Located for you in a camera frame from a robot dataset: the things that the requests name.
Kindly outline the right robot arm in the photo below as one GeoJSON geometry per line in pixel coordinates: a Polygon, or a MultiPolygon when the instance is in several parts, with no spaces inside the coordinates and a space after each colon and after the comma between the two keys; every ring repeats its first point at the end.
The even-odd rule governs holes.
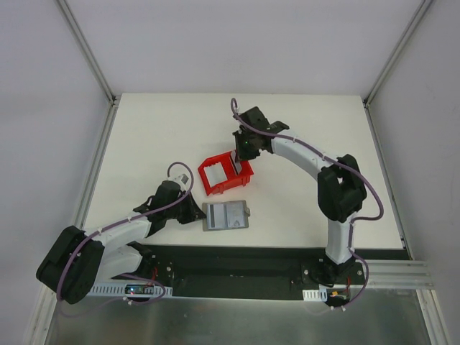
{"type": "Polygon", "coordinates": [[[315,147],[299,143],[287,124],[269,123],[256,106],[240,114],[232,98],[231,111],[240,123],[233,133],[238,161],[253,160],[266,151],[290,161],[317,182],[318,207],[327,218],[328,239],[325,257],[308,276],[314,283],[330,288],[342,282],[356,261],[352,221],[367,197],[363,181],[355,175],[359,172],[356,159],[344,155],[329,162],[315,147]]]}

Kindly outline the white credit card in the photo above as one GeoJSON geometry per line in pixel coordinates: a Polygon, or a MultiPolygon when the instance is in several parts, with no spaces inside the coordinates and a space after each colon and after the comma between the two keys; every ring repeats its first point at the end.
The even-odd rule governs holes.
{"type": "Polygon", "coordinates": [[[248,227],[246,209],[242,202],[232,202],[226,205],[226,224],[228,229],[248,227]]]}
{"type": "Polygon", "coordinates": [[[207,229],[222,230],[226,228],[226,208],[223,203],[209,203],[207,206],[207,229]]]}

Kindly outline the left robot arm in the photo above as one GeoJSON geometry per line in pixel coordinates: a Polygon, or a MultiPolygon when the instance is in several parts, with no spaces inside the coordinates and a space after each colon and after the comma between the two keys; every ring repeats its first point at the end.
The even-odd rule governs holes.
{"type": "Polygon", "coordinates": [[[114,224],[87,230],[66,227],[40,263],[36,278],[69,304],[81,301],[100,281],[124,273],[147,278],[152,253],[140,241],[169,220],[185,225],[206,217],[186,188],[187,181],[186,175],[162,181],[154,195],[114,224]]]}

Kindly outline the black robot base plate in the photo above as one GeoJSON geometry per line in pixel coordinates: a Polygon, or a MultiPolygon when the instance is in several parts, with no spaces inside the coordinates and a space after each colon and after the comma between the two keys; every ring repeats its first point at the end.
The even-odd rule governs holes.
{"type": "Polygon", "coordinates": [[[364,283],[360,262],[333,277],[319,248],[138,245],[142,261],[128,272],[172,288],[175,297],[301,300],[324,282],[337,290],[364,283]]]}

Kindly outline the grey leather card holder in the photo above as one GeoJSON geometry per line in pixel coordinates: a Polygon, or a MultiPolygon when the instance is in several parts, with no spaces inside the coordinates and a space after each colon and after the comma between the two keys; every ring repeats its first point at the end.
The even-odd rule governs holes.
{"type": "Polygon", "coordinates": [[[206,215],[203,221],[204,231],[226,231],[249,227],[251,211],[246,201],[203,203],[202,211],[206,215]]]}

